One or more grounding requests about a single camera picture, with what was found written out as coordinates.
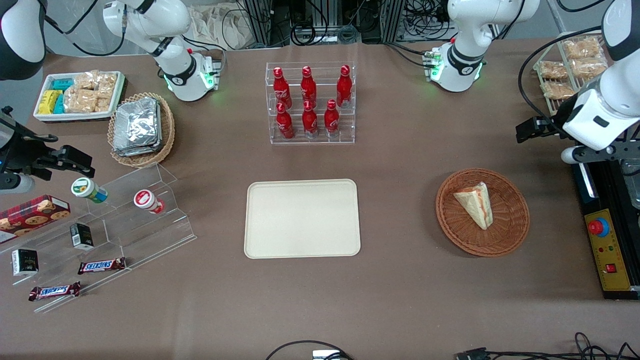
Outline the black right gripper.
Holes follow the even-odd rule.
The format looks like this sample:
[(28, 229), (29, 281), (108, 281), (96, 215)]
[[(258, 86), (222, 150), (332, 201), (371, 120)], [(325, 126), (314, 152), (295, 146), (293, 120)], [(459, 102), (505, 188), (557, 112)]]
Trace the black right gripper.
[(73, 146), (62, 146), (55, 150), (45, 147), (44, 155), (35, 158), (23, 154), (19, 148), (26, 141), (34, 141), (37, 135), (22, 124), (14, 120), (11, 115), (13, 108), (1, 109), (1, 194), (24, 194), (35, 187), (35, 180), (39, 178), (50, 182), (52, 171), (73, 171), (83, 177), (94, 177), (92, 167), (93, 158)]

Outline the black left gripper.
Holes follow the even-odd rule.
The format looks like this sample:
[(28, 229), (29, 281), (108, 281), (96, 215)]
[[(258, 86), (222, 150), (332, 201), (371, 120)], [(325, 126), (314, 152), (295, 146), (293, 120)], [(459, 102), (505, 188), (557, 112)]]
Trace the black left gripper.
[[(531, 117), (516, 126), (517, 144), (558, 134), (560, 134), (560, 130), (553, 123), (553, 120), (545, 116)], [(601, 150), (594, 150), (585, 145), (570, 146), (561, 153), (561, 160), (570, 165), (628, 159), (640, 159), (639, 141), (615, 141)]]

